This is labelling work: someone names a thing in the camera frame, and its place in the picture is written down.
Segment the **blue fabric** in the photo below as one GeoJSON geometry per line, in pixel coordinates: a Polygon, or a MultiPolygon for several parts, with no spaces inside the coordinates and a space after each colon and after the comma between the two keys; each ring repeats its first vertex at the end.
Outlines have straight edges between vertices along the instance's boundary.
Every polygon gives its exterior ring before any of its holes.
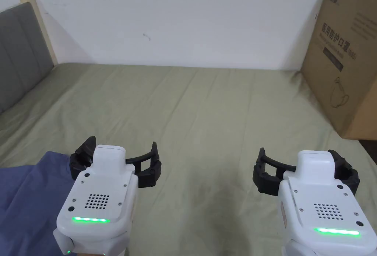
{"type": "Polygon", "coordinates": [[[60,153],[47,152],[36,165],[1,168],[0,255],[63,255],[52,232],[73,183],[69,157],[60,153]]]}

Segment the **white wall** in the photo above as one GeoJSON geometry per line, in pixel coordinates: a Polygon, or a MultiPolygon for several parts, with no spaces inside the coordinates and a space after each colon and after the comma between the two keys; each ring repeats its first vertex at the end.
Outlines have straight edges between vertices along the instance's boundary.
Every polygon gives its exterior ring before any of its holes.
{"type": "Polygon", "coordinates": [[[321,0],[37,1],[59,63],[299,69],[321,0]]]}

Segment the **wall mark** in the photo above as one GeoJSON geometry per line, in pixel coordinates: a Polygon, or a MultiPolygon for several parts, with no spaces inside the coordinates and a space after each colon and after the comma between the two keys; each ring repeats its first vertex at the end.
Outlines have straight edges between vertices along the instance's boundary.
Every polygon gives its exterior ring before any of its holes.
{"type": "Polygon", "coordinates": [[[147,37],[149,41],[151,41],[151,37],[149,37],[147,34],[143,33],[142,34],[144,37],[147,37]]]}

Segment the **cardboard box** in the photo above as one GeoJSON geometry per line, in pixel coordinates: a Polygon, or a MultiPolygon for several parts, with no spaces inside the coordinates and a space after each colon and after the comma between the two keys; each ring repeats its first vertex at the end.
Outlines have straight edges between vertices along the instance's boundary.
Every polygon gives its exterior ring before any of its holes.
{"type": "Polygon", "coordinates": [[[377,0],[323,0],[301,71],[341,137],[377,140],[377,0]]]}

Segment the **mattress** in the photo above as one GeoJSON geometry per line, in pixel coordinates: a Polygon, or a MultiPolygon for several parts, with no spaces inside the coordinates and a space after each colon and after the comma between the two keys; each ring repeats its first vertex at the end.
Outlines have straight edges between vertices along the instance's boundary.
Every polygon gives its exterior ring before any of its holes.
{"type": "Polygon", "coordinates": [[[131,256],[279,255],[276,198],[252,181],[260,147],[292,165],[300,150],[340,153],[377,230],[377,166],[334,132],[299,72],[61,64],[1,114],[0,166],[73,153],[91,135],[127,157],[158,145],[162,173],[139,189],[131,256]]]}

